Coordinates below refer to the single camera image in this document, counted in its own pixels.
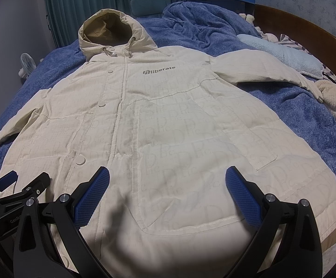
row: blue bedding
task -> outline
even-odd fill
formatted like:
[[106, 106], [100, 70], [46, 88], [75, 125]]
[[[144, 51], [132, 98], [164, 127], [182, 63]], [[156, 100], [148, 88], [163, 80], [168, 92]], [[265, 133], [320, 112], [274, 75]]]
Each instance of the blue bedding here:
[[[237, 14], [221, 7], [195, 2], [169, 5], [162, 18], [139, 19], [158, 47], [181, 45], [212, 56], [251, 49], [238, 34], [258, 36]], [[18, 91], [0, 117], [4, 124], [40, 89], [54, 86], [85, 62], [78, 41], [51, 52]], [[240, 88], [263, 101], [281, 120], [315, 150], [336, 175], [336, 121], [306, 90], [277, 82], [254, 82]], [[0, 168], [15, 135], [0, 147]]]

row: white fan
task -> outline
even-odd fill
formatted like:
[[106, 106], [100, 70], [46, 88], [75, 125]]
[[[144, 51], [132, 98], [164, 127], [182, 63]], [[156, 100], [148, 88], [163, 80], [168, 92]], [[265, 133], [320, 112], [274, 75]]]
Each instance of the white fan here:
[[37, 66], [28, 53], [23, 53], [20, 56], [20, 63], [23, 67], [19, 71], [19, 76], [22, 79], [27, 79]]

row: light blue pillow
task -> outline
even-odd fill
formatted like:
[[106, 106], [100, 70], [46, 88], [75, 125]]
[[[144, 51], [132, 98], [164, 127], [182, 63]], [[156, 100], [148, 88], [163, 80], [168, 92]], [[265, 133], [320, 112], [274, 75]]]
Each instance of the light blue pillow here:
[[237, 37], [243, 43], [273, 55], [283, 64], [295, 69], [299, 73], [309, 75], [316, 79], [323, 78], [323, 64], [313, 55], [290, 47], [271, 43], [252, 35], [239, 34]]

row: white jacket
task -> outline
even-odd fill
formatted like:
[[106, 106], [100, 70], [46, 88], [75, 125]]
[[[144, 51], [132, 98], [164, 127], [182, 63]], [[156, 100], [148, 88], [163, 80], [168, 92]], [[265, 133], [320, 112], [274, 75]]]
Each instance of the white jacket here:
[[214, 58], [157, 48], [136, 20], [111, 9], [85, 21], [79, 43], [87, 62], [40, 90], [1, 130], [0, 143], [19, 135], [0, 177], [18, 173], [9, 195], [47, 172], [51, 186], [40, 199], [52, 201], [107, 167], [109, 188], [81, 233], [111, 274], [222, 277], [253, 233], [225, 186], [232, 165], [264, 193], [307, 198], [321, 240], [336, 228], [333, 172], [236, 87], [285, 81], [320, 100], [313, 82], [262, 51]]

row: silver bolt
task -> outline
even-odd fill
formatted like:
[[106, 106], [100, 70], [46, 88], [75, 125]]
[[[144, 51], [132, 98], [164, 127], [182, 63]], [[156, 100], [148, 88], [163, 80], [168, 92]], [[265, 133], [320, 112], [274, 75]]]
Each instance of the silver bolt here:
[[310, 203], [306, 199], [302, 199], [301, 204], [305, 207], [308, 207], [310, 205]]
[[65, 203], [69, 199], [68, 194], [61, 194], [60, 196], [60, 202]]
[[266, 195], [266, 200], [268, 200], [269, 202], [274, 202], [276, 200], [276, 197], [273, 194], [267, 194]]
[[26, 205], [27, 205], [28, 207], [30, 207], [30, 206], [33, 205], [33, 204], [34, 204], [34, 200], [33, 200], [33, 199], [29, 199], [29, 200], [26, 201]]

